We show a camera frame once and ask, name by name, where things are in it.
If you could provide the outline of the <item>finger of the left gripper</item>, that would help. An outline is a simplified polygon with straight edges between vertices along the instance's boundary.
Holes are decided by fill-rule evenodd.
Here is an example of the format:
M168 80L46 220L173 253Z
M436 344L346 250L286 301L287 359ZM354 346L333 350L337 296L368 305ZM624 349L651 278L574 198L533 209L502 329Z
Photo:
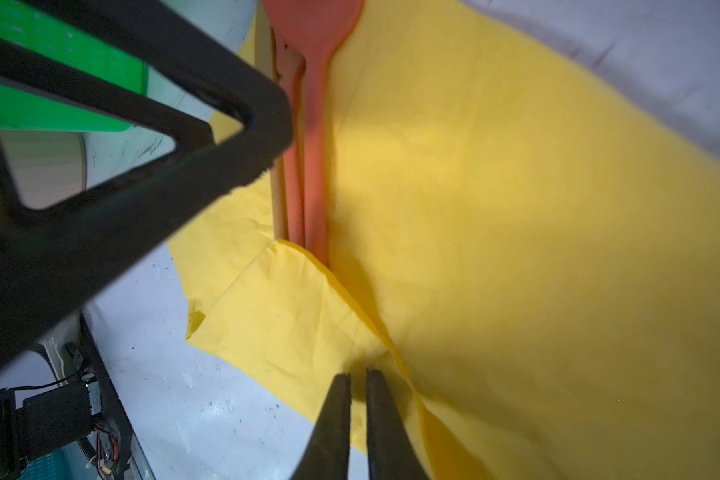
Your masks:
M0 144L0 370L218 198L258 179L291 144L283 90L159 1L39 1L36 8L145 61L242 131L95 86L101 113L162 133L173 151L44 210L22 204ZM10 44L0 40L0 80Z

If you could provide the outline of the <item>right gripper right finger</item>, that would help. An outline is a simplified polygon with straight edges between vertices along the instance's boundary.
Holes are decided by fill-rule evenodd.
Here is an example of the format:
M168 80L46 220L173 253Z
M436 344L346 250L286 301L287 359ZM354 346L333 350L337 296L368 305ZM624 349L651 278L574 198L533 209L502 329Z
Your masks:
M369 478L428 479L379 370L367 372L366 411Z

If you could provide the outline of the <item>orange plastic fork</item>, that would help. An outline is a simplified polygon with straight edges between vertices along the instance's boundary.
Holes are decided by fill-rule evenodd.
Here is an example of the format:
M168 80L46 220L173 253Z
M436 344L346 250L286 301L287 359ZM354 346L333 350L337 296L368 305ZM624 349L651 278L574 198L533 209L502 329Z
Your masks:
M304 247L305 221L298 120L301 81L306 64L302 54L278 31L274 31L274 47L275 72L279 85L288 97L294 129L292 144L283 154L288 240Z

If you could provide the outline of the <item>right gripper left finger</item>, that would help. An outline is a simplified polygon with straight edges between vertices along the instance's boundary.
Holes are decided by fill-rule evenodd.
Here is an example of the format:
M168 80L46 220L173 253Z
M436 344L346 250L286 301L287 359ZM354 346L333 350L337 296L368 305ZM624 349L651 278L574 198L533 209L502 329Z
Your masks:
M351 377L337 374L291 478L346 480L351 427Z

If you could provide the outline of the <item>green plastic basket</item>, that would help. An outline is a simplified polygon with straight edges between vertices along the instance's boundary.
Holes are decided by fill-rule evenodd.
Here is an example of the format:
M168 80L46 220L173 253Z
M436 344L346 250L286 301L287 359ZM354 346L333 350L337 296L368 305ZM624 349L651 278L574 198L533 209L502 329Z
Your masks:
M122 132L131 124L84 100L109 83L147 92L145 63L22 1L0 1L0 40L11 45L0 80L0 129Z

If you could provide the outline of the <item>orange plastic spoon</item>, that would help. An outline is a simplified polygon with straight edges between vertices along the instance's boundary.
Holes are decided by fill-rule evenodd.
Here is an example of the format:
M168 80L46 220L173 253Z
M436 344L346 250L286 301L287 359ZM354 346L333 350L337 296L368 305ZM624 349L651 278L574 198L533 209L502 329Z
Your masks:
M305 248L328 263L325 178L325 91L331 59L359 20L361 1L265 1L274 31L305 59L299 139L304 200Z

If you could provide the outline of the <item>yellow paper napkin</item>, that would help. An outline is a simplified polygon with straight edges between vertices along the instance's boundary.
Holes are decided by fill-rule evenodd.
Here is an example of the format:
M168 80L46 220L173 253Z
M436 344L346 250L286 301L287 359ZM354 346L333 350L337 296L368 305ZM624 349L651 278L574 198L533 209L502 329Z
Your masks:
M720 479L720 161L458 1L334 57L329 262L267 179L169 242L187 341L309 419L382 370L437 479Z

